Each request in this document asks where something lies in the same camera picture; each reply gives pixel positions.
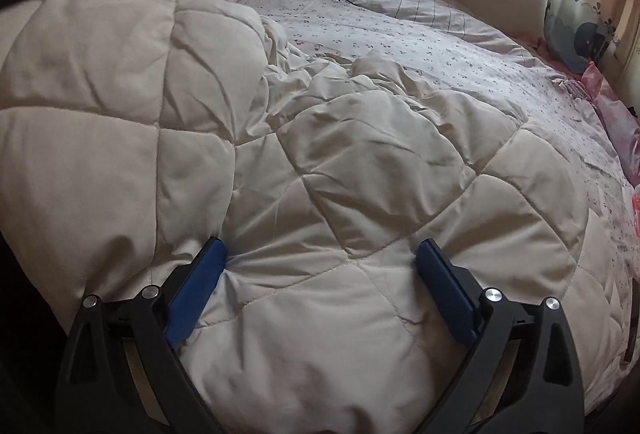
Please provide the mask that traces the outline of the cream quilted down coat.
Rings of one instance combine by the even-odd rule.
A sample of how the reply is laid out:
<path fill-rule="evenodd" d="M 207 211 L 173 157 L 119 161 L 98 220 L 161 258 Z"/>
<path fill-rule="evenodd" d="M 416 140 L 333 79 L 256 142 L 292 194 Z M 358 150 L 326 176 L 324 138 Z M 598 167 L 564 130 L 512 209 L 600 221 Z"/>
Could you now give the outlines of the cream quilted down coat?
<path fill-rule="evenodd" d="M 219 237 L 229 263 L 179 354 L 232 432 L 407 433 L 464 350 L 413 253 L 458 228 L 513 120 L 476 145 L 366 57 L 309 55 L 231 0 L 29 0 L 1 12 L 1 232 L 64 328 Z M 530 240 L 508 298 L 564 307 Z"/>

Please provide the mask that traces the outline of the pink floral quilt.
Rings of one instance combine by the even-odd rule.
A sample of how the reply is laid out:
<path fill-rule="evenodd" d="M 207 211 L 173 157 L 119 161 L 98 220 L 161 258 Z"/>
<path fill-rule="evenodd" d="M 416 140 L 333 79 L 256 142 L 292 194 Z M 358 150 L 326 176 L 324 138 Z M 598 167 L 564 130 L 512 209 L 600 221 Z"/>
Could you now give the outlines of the pink floral quilt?
<path fill-rule="evenodd" d="M 639 119 L 631 115 L 593 62 L 578 80 L 570 81 L 570 90 L 575 98 L 587 101 L 596 111 L 623 173 L 634 187 L 630 201 L 634 230 L 639 234 Z"/>

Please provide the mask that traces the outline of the cherry print bed sheet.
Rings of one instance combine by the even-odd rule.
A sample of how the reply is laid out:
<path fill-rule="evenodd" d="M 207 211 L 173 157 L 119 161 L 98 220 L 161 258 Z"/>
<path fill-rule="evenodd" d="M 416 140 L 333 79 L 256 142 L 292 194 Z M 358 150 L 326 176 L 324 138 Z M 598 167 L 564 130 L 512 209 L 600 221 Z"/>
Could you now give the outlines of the cherry print bed sheet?
<path fill-rule="evenodd" d="M 631 286 L 639 240 L 632 187 L 594 108 L 541 58 L 454 0 L 231 0 L 279 23 L 293 46 L 312 56 L 366 57 L 419 89 L 427 113 L 476 145 L 496 146 L 489 117 L 513 120 L 506 150 L 480 179 L 458 228 L 434 224 L 437 242 L 477 276 L 500 275 L 521 287 L 532 242 L 515 218 L 530 214 L 541 242 L 570 263 L 562 301 L 572 311 L 586 407 L 612 398 L 637 362 L 620 362 L 631 330 Z"/>

